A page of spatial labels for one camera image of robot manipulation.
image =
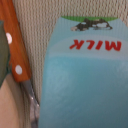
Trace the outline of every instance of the red knife handle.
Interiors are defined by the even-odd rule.
[[[10,47],[12,74],[17,82],[29,80],[31,70],[12,0],[0,0],[0,20]]]

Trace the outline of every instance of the milk carton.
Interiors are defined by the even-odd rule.
[[[45,57],[39,128],[128,128],[128,28],[61,17]]]

